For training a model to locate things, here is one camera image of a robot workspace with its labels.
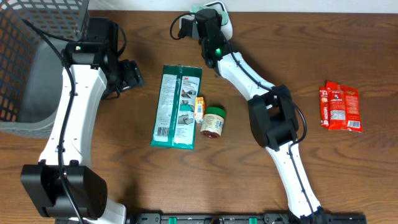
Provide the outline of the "green white packet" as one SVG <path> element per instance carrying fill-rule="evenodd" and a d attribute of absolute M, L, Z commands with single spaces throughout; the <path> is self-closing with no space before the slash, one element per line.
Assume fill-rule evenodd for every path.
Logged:
<path fill-rule="evenodd" d="M 195 100 L 202 72 L 199 67 L 163 66 L 151 146 L 194 149 Z"/>

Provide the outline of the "small orange white carton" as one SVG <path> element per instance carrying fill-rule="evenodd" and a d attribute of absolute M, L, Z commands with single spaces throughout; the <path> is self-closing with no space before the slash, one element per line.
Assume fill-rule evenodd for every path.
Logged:
<path fill-rule="evenodd" d="M 205 115 L 205 99 L 202 96 L 195 99 L 194 119 L 196 123 L 202 124 Z"/>

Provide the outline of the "green lid jar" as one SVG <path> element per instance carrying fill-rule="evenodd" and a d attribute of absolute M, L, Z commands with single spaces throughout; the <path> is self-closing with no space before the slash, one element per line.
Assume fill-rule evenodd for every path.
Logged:
<path fill-rule="evenodd" d="M 219 138 L 222 135 L 226 111 L 216 106 L 205 110 L 200 132 L 208 138 Z"/>

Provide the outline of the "narrow red stick packet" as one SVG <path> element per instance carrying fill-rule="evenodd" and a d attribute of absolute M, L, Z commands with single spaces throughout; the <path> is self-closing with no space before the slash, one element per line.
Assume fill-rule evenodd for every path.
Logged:
<path fill-rule="evenodd" d="M 328 102 L 328 91 L 324 86 L 320 87 L 320 116 L 321 126 L 329 128 L 329 102 Z"/>

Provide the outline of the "red snack packet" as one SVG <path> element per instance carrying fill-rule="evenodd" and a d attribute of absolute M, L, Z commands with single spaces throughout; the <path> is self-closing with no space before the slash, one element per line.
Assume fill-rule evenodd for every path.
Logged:
<path fill-rule="evenodd" d="M 363 132 L 357 89 L 327 81 L 329 130 Z"/>

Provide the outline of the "light teal wipes pack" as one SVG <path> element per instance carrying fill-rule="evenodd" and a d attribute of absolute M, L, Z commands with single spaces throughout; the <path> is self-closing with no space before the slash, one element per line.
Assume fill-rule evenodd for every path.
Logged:
<path fill-rule="evenodd" d="M 198 12 L 202 9 L 215 9 L 218 14 L 221 15 L 221 25 L 225 26 L 229 22 L 229 15 L 226 10 L 226 6 L 221 1 L 213 1 L 206 4 L 194 4 L 191 6 L 190 12 Z"/>

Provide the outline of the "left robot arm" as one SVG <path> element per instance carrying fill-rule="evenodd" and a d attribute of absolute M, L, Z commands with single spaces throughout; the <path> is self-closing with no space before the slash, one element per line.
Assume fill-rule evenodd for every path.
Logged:
<path fill-rule="evenodd" d="M 106 181 L 91 169 L 91 140 L 99 103 L 142 86 L 137 63 L 121 60 L 117 23 L 94 17 L 86 34 L 56 50 L 62 93 L 52 132 L 38 163 L 22 167 L 21 183 L 38 213 L 57 223 L 132 223 L 125 205 L 108 197 Z"/>

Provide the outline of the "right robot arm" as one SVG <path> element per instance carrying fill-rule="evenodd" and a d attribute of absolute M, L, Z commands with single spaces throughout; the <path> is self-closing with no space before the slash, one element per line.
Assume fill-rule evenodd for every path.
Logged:
<path fill-rule="evenodd" d="M 285 85 L 266 81 L 243 59 L 223 30 L 223 15 L 213 8 L 186 12 L 174 19 L 177 40 L 199 41 L 208 68 L 229 81 L 248 102 L 254 139 L 273 159 L 294 223 L 328 223 L 303 167 L 299 144 L 307 135 L 305 117 Z"/>

